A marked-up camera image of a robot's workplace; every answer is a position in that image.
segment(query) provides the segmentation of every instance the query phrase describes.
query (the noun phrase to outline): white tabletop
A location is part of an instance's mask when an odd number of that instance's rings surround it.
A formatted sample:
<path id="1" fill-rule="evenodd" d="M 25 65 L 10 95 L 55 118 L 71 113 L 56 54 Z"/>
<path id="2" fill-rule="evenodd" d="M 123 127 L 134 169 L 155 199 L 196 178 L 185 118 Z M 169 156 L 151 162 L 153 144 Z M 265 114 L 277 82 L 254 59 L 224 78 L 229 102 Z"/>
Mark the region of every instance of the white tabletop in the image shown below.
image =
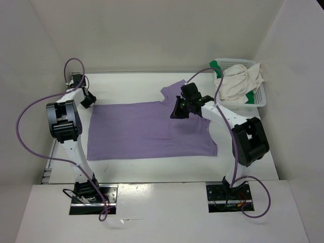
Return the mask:
<path id="1" fill-rule="evenodd" d="M 96 104 L 121 104 L 161 101 L 160 90 L 193 73 L 102 73 L 87 74 L 90 92 L 97 97 Z M 202 73 L 193 82 L 201 94 L 214 96 L 212 73 Z M 78 106 L 83 124 L 82 145 L 87 154 L 88 130 L 92 108 Z M 238 112 L 246 117 L 259 117 L 258 111 Z M 234 163 L 229 132 L 216 124 L 210 125 L 210 133 L 218 145 L 218 156 L 185 156 L 151 159 L 112 159 L 89 161 L 100 183 L 149 183 L 149 182 L 199 182 L 220 181 Z M 54 157 L 67 158 L 58 143 L 52 151 Z M 73 183 L 74 175 L 69 164 L 51 161 L 49 183 Z M 261 180 L 278 180 L 271 156 L 267 153 L 250 167 L 250 174 Z"/>
<path id="2" fill-rule="evenodd" d="M 241 212 L 208 213 L 206 184 L 120 184 L 116 215 L 99 222 L 98 215 L 69 215 L 63 188 L 33 186 L 16 243 L 57 242 L 246 242 L 307 243 L 308 239 L 287 181 L 265 181 L 272 197 L 269 213 L 249 219 Z M 257 215 L 267 195 L 250 182 Z"/>

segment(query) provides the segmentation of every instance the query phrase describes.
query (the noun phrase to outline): white plastic basket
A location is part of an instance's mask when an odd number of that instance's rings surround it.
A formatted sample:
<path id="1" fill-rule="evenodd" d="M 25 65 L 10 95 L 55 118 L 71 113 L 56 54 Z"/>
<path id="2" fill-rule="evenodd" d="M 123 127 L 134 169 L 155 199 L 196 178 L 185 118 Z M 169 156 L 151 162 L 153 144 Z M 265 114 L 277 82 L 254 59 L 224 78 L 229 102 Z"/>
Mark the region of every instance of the white plastic basket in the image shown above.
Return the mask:
<path id="1" fill-rule="evenodd" d="M 232 59 L 232 58 L 217 58 L 215 59 L 218 63 L 218 65 L 221 67 L 222 71 L 225 71 L 227 68 L 241 64 L 245 66 L 246 68 L 250 68 L 256 62 L 246 59 Z M 267 100 L 265 98 L 264 88 L 263 84 L 258 88 L 257 92 L 254 94 L 254 102 L 255 104 L 240 104 L 240 103 L 229 103 L 229 102 L 223 102 L 219 98 L 219 94 L 216 97 L 216 101 L 218 104 L 228 108 L 228 109 L 244 109 L 244 110 L 253 110 L 257 107 L 265 106 L 267 103 Z"/>

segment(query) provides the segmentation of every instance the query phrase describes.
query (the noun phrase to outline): purple towel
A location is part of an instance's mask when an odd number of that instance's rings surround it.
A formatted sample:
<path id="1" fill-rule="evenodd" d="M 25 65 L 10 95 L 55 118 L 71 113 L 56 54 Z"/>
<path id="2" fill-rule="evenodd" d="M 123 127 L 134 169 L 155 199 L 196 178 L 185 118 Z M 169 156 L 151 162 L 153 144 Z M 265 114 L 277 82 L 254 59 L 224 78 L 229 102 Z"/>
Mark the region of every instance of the purple towel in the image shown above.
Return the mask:
<path id="1" fill-rule="evenodd" d="M 164 101 L 95 105 L 89 127 L 88 160 L 216 156 L 210 121 L 190 114 L 170 119 L 185 81 L 161 90 Z"/>

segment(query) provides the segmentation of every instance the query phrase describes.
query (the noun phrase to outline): purple cable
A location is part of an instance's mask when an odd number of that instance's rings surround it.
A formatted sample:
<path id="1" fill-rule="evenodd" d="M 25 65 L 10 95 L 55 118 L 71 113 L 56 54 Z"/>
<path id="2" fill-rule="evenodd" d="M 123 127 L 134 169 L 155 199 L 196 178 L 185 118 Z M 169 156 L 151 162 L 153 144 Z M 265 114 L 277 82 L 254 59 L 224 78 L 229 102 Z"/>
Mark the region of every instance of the purple cable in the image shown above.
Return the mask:
<path id="1" fill-rule="evenodd" d="M 103 203 L 104 203 L 104 210 L 103 210 L 103 211 L 100 213 L 100 215 L 99 215 L 99 221 L 102 222 L 102 221 L 105 221 L 106 218 L 107 218 L 107 216 L 108 216 L 108 209 L 109 209 L 109 208 L 113 208 L 113 206 L 108 207 L 108 205 L 107 205 L 107 203 L 106 203 L 106 200 L 105 200 L 104 196 L 102 195 L 102 193 L 100 192 L 100 190 L 97 188 L 96 184 L 92 181 L 92 179 L 90 178 L 90 176 L 89 176 L 89 175 L 84 171 L 84 169 L 82 169 L 82 167 L 78 166 L 77 163 L 75 163 L 75 162 L 73 162 L 73 161 L 71 161 L 71 160 L 63 159 L 63 158 L 54 158 L 54 157 L 49 157 L 49 156 L 45 156 L 45 155 L 42 155 L 42 154 L 39 154 L 39 153 L 36 153 L 36 152 L 32 151 L 32 150 L 31 150 L 29 147 L 27 147 L 27 145 L 22 141 L 21 136 L 20 136 L 20 133 L 19 133 L 19 122 L 20 122 L 20 119 L 21 119 L 21 117 L 24 115 L 24 113 L 25 113 L 25 112 L 26 112 L 30 107 L 32 107 L 33 105 L 35 105 L 35 104 L 37 104 L 37 103 L 39 103 L 39 102 L 41 102 L 41 101 L 43 101 L 43 100 L 46 100 L 46 99 L 49 99 L 49 98 L 52 98 L 52 97 L 56 97 L 56 96 L 60 96 L 60 95 L 68 94 L 68 93 L 70 93 L 70 92 L 72 92 L 72 91 L 74 91 L 74 90 L 76 90 L 76 89 L 78 89 L 78 88 L 81 87 L 81 85 L 82 85 L 82 83 L 83 83 L 83 81 L 84 81 L 84 79 L 85 79 L 85 66 L 83 65 L 83 63 L 81 62 L 81 60 L 78 59 L 78 58 L 70 58 L 69 60 L 66 61 L 65 65 L 64 65 L 64 79 L 65 79 L 65 82 L 68 83 L 67 78 L 66 78 L 66 67 L 67 67 L 67 64 L 68 64 L 70 61 L 72 61 L 72 60 L 76 60 L 76 61 L 78 61 L 78 62 L 81 64 L 81 66 L 82 66 L 83 76 L 82 76 L 82 79 L 81 79 L 80 83 L 78 84 L 78 86 L 75 87 L 75 89 L 73 89 L 73 90 L 71 90 L 71 91 L 64 92 L 64 93 L 60 93 L 60 94 L 55 94 L 55 95 L 49 95 L 49 96 L 43 97 L 43 98 L 41 98 L 41 99 L 38 99 L 38 100 L 32 102 L 31 104 L 27 105 L 27 107 L 23 109 L 23 111 L 20 113 L 20 115 L 19 115 L 18 118 L 17 118 L 17 121 L 16 121 L 16 135 L 17 135 L 17 138 L 18 138 L 20 144 L 21 144 L 21 145 L 22 145 L 22 146 L 23 146 L 23 147 L 24 147 L 28 152 L 30 152 L 31 154 L 33 154 L 33 155 L 35 155 L 35 156 L 37 156 L 37 157 L 40 157 L 40 158 L 45 158 L 45 159 L 52 159 L 52 160 L 58 160 L 58 161 L 68 162 L 68 163 L 70 163 L 70 164 L 72 164 L 72 165 L 78 167 L 78 168 L 82 171 L 82 173 L 86 176 L 86 178 L 89 180 L 89 182 L 91 183 L 91 185 L 95 188 L 95 190 L 97 191 L 97 193 L 100 195 L 100 197 L 101 197 L 101 199 L 102 199 L 102 201 L 103 201 Z"/>
<path id="2" fill-rule="evenodd" d="M 266 215 L 266 214 L 269 212 L 269 209 L 270 209 L 270 207 L 271 207 L 271 196 L 270 196 L 270 192 L 269 192 L 269 190 L 266 188 L 266 186 L 262 183 L 262 181 L 260 181 L 258 178 L 254 177 L 254 176 L 242 176 L 242 177 L 236 179 L 235 182 L 237 182 L 237 181 L 239 181 L 239 180 L 241 180 L 241 179 L 244 179 L 244 178 L 252 178 L 252 179 L 256 180 L 257 182 L 259 182 L 259 183 L 261 184 L 261 186 L 264 188 L 264 190 L 265 190 L 265 192 L 267 193 L 267 195 L 268 195 L 268 201 L 269 201 L 269 203 L 268 203 L 268 207 L 267 207 L 267 209 L 266 209 L 262 214 L 257 215 L 257 216 L 248 215 L 246 212 L 244 212 L 244 207 L 245 207 L 246 205 L 251 204 L 251 202 L 248 202 L 248 203 L 244 204 L 244 205 L 241 207 L 241 211 L 242 211 L 242 213 L 243 213 L 245 216 L 247 216 L 247 217 L 249 217 L 249 218 L 252 218 L 252 219 L 261 218 L 261 217 L 263 217 L 264 215 Z"/>
<path id="3" fill-rule="evenodd" d="M 247 204 L 244 204 L 242 207 L 241 207 L 241 211 L 242 213 L 249 217 L 249 218 L 253 218 L 253 219 L 257 219 L 257 218 L 261 218 L 263 217 L 264 215 L 266 215 L 268 212 L 269 212 L 269 209 L 270 209 L 270 206 L 271 206 L 271 196 L 270 196 L 270 193 L 268 191 L 268 189 L 266 188 L 266 186 L 262 183 L 262 181 L 260 181 L 258 178 L 254 177 L 254 176 L 242 176 L 238 179 L 236 179 L 236 174 L 237 174 L 237 166 L 238 166 L 238 148 L 237 148 L 237 143 L 236 143 L 236 140 L 235 140 L 235 137 L 234 137 L 234 134 L 233 134 L 233 131 L 231 129 L 231 126 L 229 124 L 229 122 L 227 121 L 224 113 L 222 112 L 222 110 L 219 108 L 218 104 L 216 103 L 216 97 L 217 97 L 217 94 L 221 88 L 221 85 L 223 83 L 223 71 L 219 68 L 215 68 L 215 67 L 209 67 L 209 68 L 205 68 L 205 69 L 202 69 L 200 70 L 199 72 L 197 72 L 195 75 L 193 75 L 186 83 L 189 83 L 194 77 L 196 77 L 198 74 L 200 74 L 201 72 L 204 72 L 206 70 L 217 70 L 217 71 L 220 71 L 222 73 L 222 77 L 221 77 L 221 81 L 219 82 L 219 85 L 217 87 L 217 90 L 216 90 L 216 93 L 215 93 L 215 105 L 216 105 L 216 108 L 218 109 L 219 113 L 221 114 L 222 118 L 224 119 L 225 121 L 225 124 L 228 128 L 228 131 L 232 137 L 232 140 L 233 140 L 233 147 L 234 147 L 234 157 L 235 157 L 235 164 L 234 164 L 234 173 L 233 173 L 233 178 L 232 178 L 232 182 L 230 183 L 230 188 L 233 187 L 234 183 L 241 180 L 241 179 L 244 179 L 244 178 L 252 178 L 254 180 L 256 180 L 257 182 L 259 182 L 261 184 L 261 186 L 263 186 L 264 190 L 266 191 L 267 195 L 268 195 L 268 199 L 269 199 L 269 204 L 268 204 L 268 207 L 267 209 L 260 215 L 257 215 L 257 216 L 251 216 L 251 215 L 248 215 L 247 213 L 244 212 L 244 207 L 248 204 L 251 204 L 251 202 L 247 203 Z"/>

